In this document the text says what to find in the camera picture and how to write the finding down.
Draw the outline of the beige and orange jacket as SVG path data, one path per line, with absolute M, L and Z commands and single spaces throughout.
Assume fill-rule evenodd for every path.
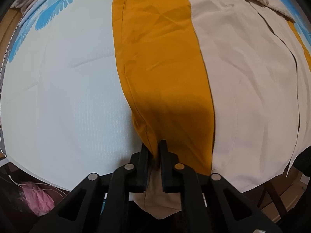
M 240 192 L 310 176 L 310 54 L 280 0 L 113 0 L 135 131 Z

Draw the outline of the blue white patterned bed sheet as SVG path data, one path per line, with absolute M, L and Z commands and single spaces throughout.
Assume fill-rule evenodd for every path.
M 4 59 L 1 124 L 8 159 L 73 189 L 143 144 L 116 68 L 113 0 L 41 0 Z

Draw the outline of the pink plastic bag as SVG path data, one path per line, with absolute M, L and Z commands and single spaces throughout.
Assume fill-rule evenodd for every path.
M 43 216 L 55 207 L 53 199 L 34 183 L 26 182 L 22 184 L 22 189 L 30 210 L 36 216 Z

